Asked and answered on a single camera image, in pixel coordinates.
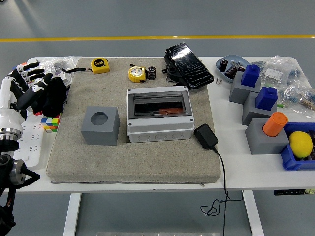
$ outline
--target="orange cylinder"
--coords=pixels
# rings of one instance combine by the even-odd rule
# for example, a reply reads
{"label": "orange cylinder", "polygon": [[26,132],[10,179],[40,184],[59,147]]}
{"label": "orange cylinder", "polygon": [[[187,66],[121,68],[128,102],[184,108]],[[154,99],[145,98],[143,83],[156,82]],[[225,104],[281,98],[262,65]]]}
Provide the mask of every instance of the orange cylinder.
{"label": "orange cylinder", "polygon": [[288,121],[289,120],[285,114],[274,112],[263,126],[262,131],[270,137],[275,137],[280,133]]}

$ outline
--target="gray floor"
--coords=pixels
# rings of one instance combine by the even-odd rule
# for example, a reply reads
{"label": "gray floor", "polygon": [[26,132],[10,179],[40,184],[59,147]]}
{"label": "gray floor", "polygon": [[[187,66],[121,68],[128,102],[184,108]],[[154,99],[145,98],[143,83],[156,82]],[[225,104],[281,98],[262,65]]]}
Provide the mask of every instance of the gray floor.
{"label": "gray floor", "polygon": [[[315,1],[5,0],[0,3],[0,39],[152,35],[315,34]],[[315,39],[185,39],[0,42],[0,78],[32,57],[163,56],[186,42],[197,56],[291,56],[315,88]],[[199,210],[221,191],[83,195],[77,235],[99,231],[221,232],[222,215]],[[266,236],[312,235],[310,196],[273,196],[255,191]],[[68,195],[18,195],[17,226],[9,235],[62,235]],[[243,202],[227,206],[226,235],[251,235]]]}

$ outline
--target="yellow tape measure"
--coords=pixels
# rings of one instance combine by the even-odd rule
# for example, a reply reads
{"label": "yellow tape measure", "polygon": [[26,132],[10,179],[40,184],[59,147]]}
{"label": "yellow tape measure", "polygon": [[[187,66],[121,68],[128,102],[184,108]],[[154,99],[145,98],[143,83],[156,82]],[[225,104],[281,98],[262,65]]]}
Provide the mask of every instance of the yellow tape measure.
{"label": "yellow tape measure", "polygon": [[101,74],[109,72],[108,60],[105,58],[95,58],[91,62],[91,68],[93,74]]}
{"label": "yellow tape measure", "polygon": [[143,66],[133,66],[128,71],[128,77],[135,83],[143,83],[147,80],[146,68]]}

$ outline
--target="table leg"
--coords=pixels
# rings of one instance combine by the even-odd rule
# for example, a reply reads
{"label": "table leg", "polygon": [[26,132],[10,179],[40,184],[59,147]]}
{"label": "table leg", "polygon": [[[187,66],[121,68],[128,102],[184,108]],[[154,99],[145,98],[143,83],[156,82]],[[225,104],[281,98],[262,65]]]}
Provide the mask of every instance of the table leg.
{"label": "table leg", "polygon": [[63,236],[75,236],[79,215],[81,193],[71,193]]}
{"label": "table leg", "polygon": [[262,225],[252,190],[244,190],[244,203],[253,236],[263,236]]}

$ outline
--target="beige mat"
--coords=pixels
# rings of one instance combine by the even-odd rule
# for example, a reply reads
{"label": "beige mat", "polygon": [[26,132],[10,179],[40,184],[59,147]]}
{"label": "beige mat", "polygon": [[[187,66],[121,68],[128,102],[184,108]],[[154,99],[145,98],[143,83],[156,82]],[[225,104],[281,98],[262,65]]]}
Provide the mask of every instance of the beige mat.
{"label": "beige mat", "polygon": [[[77,67],[90,68],[92,58]],[[213,183],[220,177],[219,158],[204,150],[193,135],[188,140],[130,143],[126,135],[127,89],[172,86],[161,70],[164,59],[108,58],[110,73],[76,72],[47,166],[52,182]],[[130,64],[154,66],[156,79],[133,83]],[[190,90],[195,127],[213,121],[207,88]],[[118,107],[120,130],[116,146],[85,143],[81,126],[87,106]]]}

